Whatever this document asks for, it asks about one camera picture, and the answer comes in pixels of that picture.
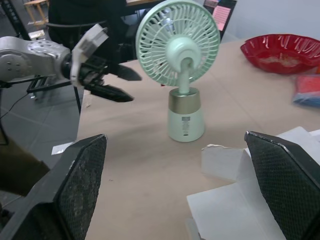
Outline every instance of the tabletop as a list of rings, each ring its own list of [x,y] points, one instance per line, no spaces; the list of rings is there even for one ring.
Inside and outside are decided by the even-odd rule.
[[[34,1],[26,2],[24,5],[40,4],[40,3],[44,3],[44,2],[48,2],[48,1],[49,0],[34,0]]]
[[[240,51],[243,42],[221,44],[211,69],[191,84],[200,91],[206,124],[194,142],[168,137],[172,87],[151,80],[137,61],[126,65],[142,81],[105,77],[106,84],[122,88],[134,101],[116,103],[85,94],[78,139],[108,136],[87,240],[187,240],[185,219],[192,215],[186,196],[227,184],[201,173],[202,148],[244,148],[247,130],[278,135],[297,126],[319,129],[320,110],[292,104],[293,77],[253,67]]]
[[[140,4],[148,4],[153,2],[161,2],[162,0],[126,0],[127,6],[134,6],[134,5],[140,5]]]

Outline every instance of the red bowl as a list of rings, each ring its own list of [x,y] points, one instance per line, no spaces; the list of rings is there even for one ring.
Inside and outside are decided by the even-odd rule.
[[[292,34],[251,38],[241,46],[250,63],[266,72],[297,74],[320,65],[320,41]]]

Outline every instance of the robotic arm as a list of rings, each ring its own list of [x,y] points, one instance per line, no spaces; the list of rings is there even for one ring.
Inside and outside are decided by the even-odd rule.
[[[13,84],[32,81],[18,80],[28,76],[56,76],[70,79],[72,84],[83,86],[91,94],[115,102],[133,100],[122,89],[103,85],[103,76],[108,73],[120,78],[141,80],[132,69],[92,56],[108,38],[106,30],[96,24],[81,38],[72,52],[63,45],[48,40],[26,41],[12,36],[0,38],[0,89]]]

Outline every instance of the mint green fan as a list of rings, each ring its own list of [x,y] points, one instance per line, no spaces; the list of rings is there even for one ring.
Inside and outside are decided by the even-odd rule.
[[[142,19],[135,44],[145,73],[178,87],[169,94],[169,136],[180,142],[201,137],[200,95],[189,85],[209,70],[218,53],[220,33],[212,15],[193,0],[163,1]]]

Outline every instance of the wall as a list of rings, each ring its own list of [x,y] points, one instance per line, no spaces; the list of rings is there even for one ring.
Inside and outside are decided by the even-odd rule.
[[[320,0],[238,0],[222,42],[274,33],[320,40]]]

